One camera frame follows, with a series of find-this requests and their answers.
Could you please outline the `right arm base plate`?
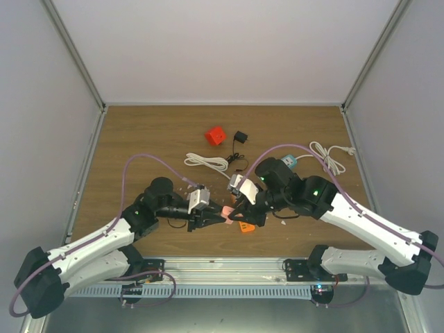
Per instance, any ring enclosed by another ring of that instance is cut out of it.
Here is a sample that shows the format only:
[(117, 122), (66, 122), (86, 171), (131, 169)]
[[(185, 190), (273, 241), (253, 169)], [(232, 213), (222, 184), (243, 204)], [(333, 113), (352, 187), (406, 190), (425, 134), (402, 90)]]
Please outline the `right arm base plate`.
[(282, 263), (282, 270), (286, 275), (287, 282), (347, 282), (346, 274), (332, 275), (321, 273), (314, 275), (307, 265), (307, 259), (285, 259)]

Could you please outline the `pink charger plug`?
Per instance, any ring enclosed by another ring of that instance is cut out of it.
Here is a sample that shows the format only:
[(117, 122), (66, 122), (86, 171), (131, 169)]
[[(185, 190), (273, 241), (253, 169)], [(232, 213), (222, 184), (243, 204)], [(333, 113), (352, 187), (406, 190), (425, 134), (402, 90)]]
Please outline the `pink charger plug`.
[(234, 209), (232, 207), (223, 206), (221, 210), (221, 217), (225, 219), (225, 224), (231, 225), (233, 220), (229, 218), (229, 215), (232, 213)]

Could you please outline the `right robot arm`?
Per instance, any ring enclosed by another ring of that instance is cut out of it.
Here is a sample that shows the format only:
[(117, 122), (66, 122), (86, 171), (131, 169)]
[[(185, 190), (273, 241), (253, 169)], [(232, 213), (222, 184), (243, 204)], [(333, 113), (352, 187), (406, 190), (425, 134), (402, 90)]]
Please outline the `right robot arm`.
[(384, 280), (390, 287), (417, 296), (431, 270), (431, 253), (438, 236), (428, 230), (402, 228), (367, 210), (338, 187), (320, 176), (300, 178), (274, 157), (261, 161), (255, 175), (265, 188), (240, 174), (231, 177), (229, 190), (238, 196), (229, 217), (263, 226), (267, 214), (290, 209), (334, 225), (365, 243), (372, 250), (344, 250), (317, 245), (307, 260), (308, 275), (322, 281), (329, 275), (353, 274)]

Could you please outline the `red cube adapter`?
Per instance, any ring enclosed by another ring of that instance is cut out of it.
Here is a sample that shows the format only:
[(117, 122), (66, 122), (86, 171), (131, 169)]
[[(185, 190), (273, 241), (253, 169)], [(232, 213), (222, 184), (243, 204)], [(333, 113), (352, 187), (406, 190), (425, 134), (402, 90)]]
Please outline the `red cube adapter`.
[(210, 128), (204, 134), (204, 137), (207, 140), (207, 142), (209, 143), (209, 145), (218, 146), (226, 140), (227, 135), (226, 135), (225, 131), (222, 129), (222, 127), (215, 126), (213, 128)]

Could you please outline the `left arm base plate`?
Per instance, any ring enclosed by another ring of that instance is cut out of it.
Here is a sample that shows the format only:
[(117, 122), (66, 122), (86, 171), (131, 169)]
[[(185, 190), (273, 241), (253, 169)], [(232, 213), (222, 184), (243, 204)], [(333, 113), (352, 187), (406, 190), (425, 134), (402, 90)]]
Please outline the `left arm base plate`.
[[(164, 259), (144, 259), (141, 264), (136, 265), (134, 274), (147, 271), (163, 271), (165, 265)], [(159, 282), (163, 280), (163, 275), (159, 273), (145, 274), (137, 277), (137, 281), (141, 282)]]

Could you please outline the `orange power strip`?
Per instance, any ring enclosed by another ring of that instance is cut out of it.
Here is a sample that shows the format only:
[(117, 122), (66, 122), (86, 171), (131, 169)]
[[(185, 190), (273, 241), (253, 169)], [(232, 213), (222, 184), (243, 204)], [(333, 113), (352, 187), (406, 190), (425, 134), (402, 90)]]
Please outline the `orange power strip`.
[[(233, 194), (230, 197), (231, 197), (232, 204), (235, 204), (235, 202), (237, 200), (237, 197), (235, 195), (233, 195)], [(245, 223), (245, 222), (242, 222), (242, 221), (239, 222), (239, 227), (240, 227), (240, 230), (241, 230), (242, 233), (254, 232), (255, 231), (255, 226), (254, 225), (251, 225), (249, 223)]]

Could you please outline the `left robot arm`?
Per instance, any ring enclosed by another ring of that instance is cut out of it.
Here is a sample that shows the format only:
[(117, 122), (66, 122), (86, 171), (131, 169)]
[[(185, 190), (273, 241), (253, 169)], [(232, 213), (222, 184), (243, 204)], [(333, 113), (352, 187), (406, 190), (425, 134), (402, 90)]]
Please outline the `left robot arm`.
[(143, 259), (133, 243), (158, 228), (161, 217), (186, 221), (192, 231), (224, 223), (222, 210), (202, 185), (185, 200), (174, 192), (170, 179), (156, 178), (102, 228), (59, 248), (30, 250), (14, 279), (15, 297), (23, 300), (27, 315), (41, 318), (91, 284), (123, 277), (136, 280)]

